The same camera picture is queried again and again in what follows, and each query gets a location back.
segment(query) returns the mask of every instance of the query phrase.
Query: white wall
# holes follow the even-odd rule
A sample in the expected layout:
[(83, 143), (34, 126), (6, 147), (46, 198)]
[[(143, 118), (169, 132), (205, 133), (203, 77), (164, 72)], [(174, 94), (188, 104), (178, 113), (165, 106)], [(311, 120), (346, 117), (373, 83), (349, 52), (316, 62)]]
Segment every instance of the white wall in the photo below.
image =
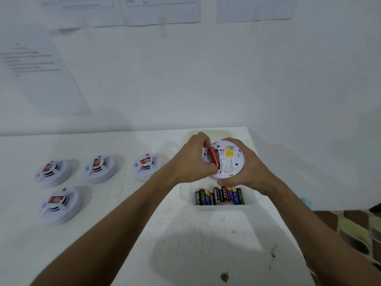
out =
[[(41, 117), (0, 69), (0, 134), (246, 125), (317, 209), (370, 207), (381, 202), (380, 12), (381, 0), (299, 0), (292, 20), (215, 24), (215, 0), (203, 0), (201, 23), (161, 34), (51, 32), (94, 115)], [(0, 0), (0, 26), (42, 15)]]

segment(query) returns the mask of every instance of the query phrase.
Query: left hand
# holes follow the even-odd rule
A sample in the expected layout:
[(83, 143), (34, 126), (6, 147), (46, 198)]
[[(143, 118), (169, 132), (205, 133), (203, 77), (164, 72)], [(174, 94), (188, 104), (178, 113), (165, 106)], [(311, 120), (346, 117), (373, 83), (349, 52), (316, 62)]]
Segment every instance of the left hand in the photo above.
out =
[(199, 132), (191, 136), (166, 164), (166, 168), (173, 171), (176, 183), (191, 183), (217, 173), (218, 168), (214, 163), (206, 164), (202, 159), (202, 149), (211, 146), (205, 133)]

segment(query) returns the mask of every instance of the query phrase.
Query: green battery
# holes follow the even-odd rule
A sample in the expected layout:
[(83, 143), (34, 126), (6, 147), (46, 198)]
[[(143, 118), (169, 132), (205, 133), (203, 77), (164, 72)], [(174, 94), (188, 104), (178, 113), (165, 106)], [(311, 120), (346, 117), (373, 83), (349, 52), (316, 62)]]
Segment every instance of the green battery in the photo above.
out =
[(205, 201), (205, 190), (204, 189), (200, 189), (200, 204), (202, 206), (205, 206), (207, 204), (207, 202)]
[(244, 205), (245, 201), (243, 199), (242, 190), (240, 187), (237, 188), (238, 201), (240, 205)]

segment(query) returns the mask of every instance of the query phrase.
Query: yellow label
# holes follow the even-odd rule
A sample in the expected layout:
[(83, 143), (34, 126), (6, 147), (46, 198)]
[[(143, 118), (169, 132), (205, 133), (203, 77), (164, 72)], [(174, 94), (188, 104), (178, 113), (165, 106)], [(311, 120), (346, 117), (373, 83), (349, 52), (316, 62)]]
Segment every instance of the yellow label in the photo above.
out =
[(227, 146), (225, 148), (226, 157), (234, 157), (234, 147), (233, 146)]

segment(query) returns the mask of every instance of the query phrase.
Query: forearm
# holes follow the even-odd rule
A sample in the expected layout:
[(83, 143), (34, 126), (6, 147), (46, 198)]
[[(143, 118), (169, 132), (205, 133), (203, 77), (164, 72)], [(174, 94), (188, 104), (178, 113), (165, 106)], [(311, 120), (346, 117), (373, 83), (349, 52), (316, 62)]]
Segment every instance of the forearm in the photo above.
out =
[(110, 285), (151, 215), (175, 185), (170, 171), (154, 174), (48, 265), (32, 286)]
[(324, 285), (379, 285), (381, 274), (280, 180), (269, 198)]

